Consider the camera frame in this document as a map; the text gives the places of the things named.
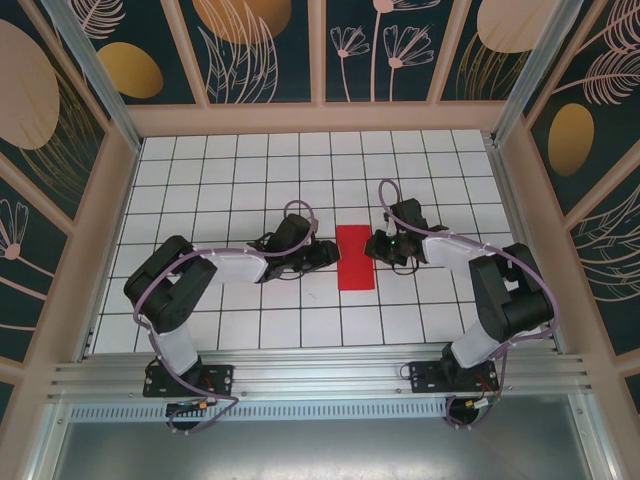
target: metal base plate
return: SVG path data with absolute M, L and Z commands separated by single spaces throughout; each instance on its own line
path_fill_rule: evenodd
M 146 398 L 183 398 L 197 396 L 191 390 L 178 385 L 167 373 L 164 367 L 151 366 L 145 370 L 144 389 L 142 395 Z M 197 388 L 230 395 L 233 385 L 232 365 L 204 365 Z
M 484 362 L 459 375 L 454 384 L 450 384 L 444 374 L 440 361 L 410 362 L 409 379 L 413 393 L 481 393 L 482 383 L 477 375 L 493 390 L 498 390 L 498 375 L 493 362 Z

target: grid floor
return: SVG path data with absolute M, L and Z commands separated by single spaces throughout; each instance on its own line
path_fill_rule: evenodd
M 273 231 L 296 198 L 314 208 L 319 238 L 335 240 L 336 225 L 384 228 L 383 178 L 418 199 L 430 225 L 513 242 L 476 130 L 147 138 L 91 352 L 151 351 L 122 290 L 169 236 L 241 245 Z M 376 262 L 375 275 L 362 292 L 339 292 L 335 265 L 301 280 L 211 285 L 189 330 L 207 351 L 444 342 L 477 321 L 470 281 L 447 269 L 398 276 Z

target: purple cable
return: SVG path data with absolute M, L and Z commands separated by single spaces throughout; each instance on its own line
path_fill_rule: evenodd
M 385 178 L 384 180 L 382 180 L 380 182 L 380 185 L 378 185 L 378 198 L 380 199 L 380 204 L 382 205 L 382 208 L 384 209 L 384 211 L 386 212 L 387 215 L 389 215 L 389 217 L 391 217 L 393 219 L 394 222 L 396 222 L 398 225 L 403 226 L 404 228 L 406 228 L 407 230 L 412 230 L 414 232 L 420 233 L 422 235 L 426 235 L 428 237 L 435 237 L 435 238 L 451 238 L 453 240 L 458 240 L 461 241 L 463 243 L 466 243 L 468 245 L 471 245 L 473 247 L 482 247 L 484 250 L 495 253 L 496 255 L 500 255 L 504 258 L 506 258 L 507 260 L 511 261 L 513 264 L 519 266 L 520 268 L 522 268 L 522 270 L 524 270 L 527 274 L 529 274 L 531 276 L 531 278 L 533 278 L 536 283 L 538 285 L 540 285 L 540 288 L 542 288 L 542 290 L 544 291 L 544 293 L 547 295 L 547 298 L 549 298 L 549 301 L 551 302 L 551 307 L 553 309 L 553 321 L 551 323 L 551 325 L 549 326 L 549 328 L 546 328 L 545 330 L 541 331 L 540 333 L 535 333 L 532 335 L 524 335 L 522 337 L 518 337 L 517 341 L 521 342 L 521 341 L 525 341 L 525 340 L 534 340 L 534 339 L 539 339 L 539 338 L 545 338 L 549 335 L 553 335 L 553 332 L 556 331 L 556 329 L 558 328 L 558 325 L 560 323 L 560 306 L 558 305 L 558 299 L 557 297 L 554 295 L 553 291 L 551 290 L 551 288 L 549 287 L 549 285 L 547 285 L 547 283 L 544 281 L 544 279 L 538 275 L 538 273 L 533 270 L 529 265 L 527 265 L 526 263 L 524 263 L 523 261 L 519 260 L 518 258 L 514 257 L 513 255 L 505 252 L 504 250 L 500 249 L 500 248 L 496 248 L 496 247 L 492 247 L 491 245 L 488 244 L 483 244 L 480 242 L 477 242 L 471 238 L 467 238 L 467 237 L 463 237 L 462 235 L 455 235 L 453 233 L 442 233 L 442 232 L 431 232 L 429 230 L 423 230 L 421 228 L 416 228 L 412 225 L 409 225 L 406 222 L 403 222 L 402 220 L 400 220 L 398 217 L 396 217 L 393 212 L 391 211 L 391 208 L 389 208 L 389 205 L 387 205 L 384 201 L 384 196 L 382 195 L 382 188 L 384 187 L 384 184 L 388 183 L 389 185 L 391 185 L 393 187 L 393 189 L 396 191 L 396 197 L 397 197 L 397 201 L 399 202 L 400 200 L 402 200 L 402 194 L 400 193 L 400 189 L 398 188 L 398 186 L 390 179 Z M 506 365 L 507 365 L 507 351 L 509 350 L 509 347 L 513 345 L 512 342 L 507 341 L 505 343 L 503 343 L 502 345 L 500 345 L 498 348 L 496 348 L 490 355 L 489 358 L 492 358 L 493 360 L 497 360 L 500 357 L 502 357 L 502 372 L 500 374 L 500 389 L 498 390 L 498 393 L 502 392 L 502 387 L 504 384 L 504 376 L 505 376 L 505 372 L 506 372 Z M 458 420 L 456 420 L 455 418 L 451 417 L 451 415 L 449 414 L 449 410 L 451 409 L 451 404 L 453 403 L 453 401 L 456 399 L 455 396 L 449 398 L 447 400 L 447 406 L 445 409 L 445 418 L 447 420 L 447 422 L 450 425 L 453 426 L 460 426 L 462 425 L 461 422 L 459 422 Z M 480 419 L 480 421 L 478 421 L 478 425 L 484 423 L 487 419 L 489 415 L 489 412 L 487 412 L 487 414 L 485 414 L 484 417 L 482 417 Z
M 246 249 L 246 248 L 221 248 L 221 249 L 218 249 L 218 250 L 214 250 L 214 249 L 209 248 L 209 249 L 193 251 L 191 253 L 183 255 L 178 260 L 176 260 L 171 265 L 169 265 L 167 268 L 165 268 L 164 271 L 151 282 L 151 284 L 147 287 L 147 289 L 142 293 L 142 295 L 138 299 L 138 302 L 136 303 L 136 305 L 135 305 L 135 307 L 133 309 L 133 321 L 136 322 L 136 324 L 138 324 L 140 327 L 148 330 L 148 332 L 149 332 L 149 342 L 151 343 L 151 346 L 153 347 L 153 350 L 155 351 L 156 356 L 160 360 L 160 363 L 162 363 L 162 366 L 167 370 L 167 372 L 169 372 L 169 375 L 171 375 L 171 377 L 178 384 L 182 385 L 183 387 L 185 387 L 188 390 L 191 390 L 194 393 L 197 393 L 198 395 L 202 395 L 205 398 L 214 398 L 216 400 L 229 400 L 231 402 L 229 405 L 227 405 L 225 408 L 223 408 L 213 418 L 211 418 L 210 420 L 207 420 L 206 422 L 199 423 L 198 425 L 196 425 L 195 427 L 193 427 L 190 430 L 178 430 L 173 425 L 174 418 L 176 417 L 176 415 L 181 413 L 180 410 L 177 410 L 176 412 L 173 413 L 173 415 L 171 415 L 169 417 L 169 426 L 171 427 L 171 429 L 172 429 L 174 434 L 179 433 L 181 435 L 189 435 L 190 433 L 201 432 L 202 430 L 206 429 L 207 427 L 213 425 L 213 423 L 215 423 L 216 420 L 218 420 L 225 413 L 227 413 L 229 410 L 231 410 L 233 407 L 235 407 L 240 400 L 237 397 L 232 397 L 232 396 L 227 396 L 227 395 L 219 395 L 217 393 L 212 393 L 212 392 L 208 392 L 206 390 L 201 390 L 201 389 L 199 389 L 197 387 L 194 387 L 193 385 L 185 382 L 182 378 L 180 378 L 180 375 L 178 375 L 171 368 L 169 363 L 165 360 L 164 356 L 162 355 L 162 352 L 160 351 L 160 347 L 158 346 L 158 343 L 156 342 L 156 339 L 155 339 L 155 337 L 153 335 L 153 329 L 151 328 L 151 325 L 147 324 L 146 322 L 143 322 L 142 319 L 140 318 L 140 310 L 142 309 L 142 306 L 144 305 L 144 303 L 149 298 L 149 295 L 151 295 L 151 292 L 153 292 L 153 290 L 155 290 L 155 288 L 160 284 L 160 282 L 162 282 L 165 278 L 167 278 L 169 276 L 169 274 L 173 270 L 175 270 L 177 267 L 179 267 L 183 263 L 191 260 L 192 258 L 199 257 L 199 256 L 212 255 L 212 254 L 215 255 L 216 252 L 219 252 L 219 253 L 249 253 L 251 255 L 273 258 L 273 257 L 284 257 L 284 256 L 289 255 L 289 254 L 299 250 L 300 248 L 302 248 L 307 243 L 307 241 L 309 241 L 309 239 L 313 235 L 313 232 L 316 230 L 316 228 L 317 228 L 317 220 L 316 220 L 316 218 L 315 218 L 315 216 L 313 214 L 313 209 L 311 208 L 311 206 L 307 202 L 305 202 L 303 200 L 291 200 L 289 203 L 287 203 L 285 205 L 285 207 L 284 207 L 284 216 L 285 217 L 287 216 L 287 211 L 288 211 L 289 207 L 291 205 L 293 205 L 293 204 L 300 204 L 300 205 L 302 205 L 303 207 L 305 207 L 309 211 L 309 217 L 310 217 L 309 218 L 309 222 L 311 223 L 311 227 L 307 231 L 307 234 L 304 236 L 302 241 L 300 243 L 298 243 L 297 245 L 295 245 L 295 246 L 293 246 L 293 247 L 291 247 L 291 248 L 289 248 L 287 250 L 284 250 L 282 252 L 258 252 L 256 250 L 249 250 L 249 249 Z

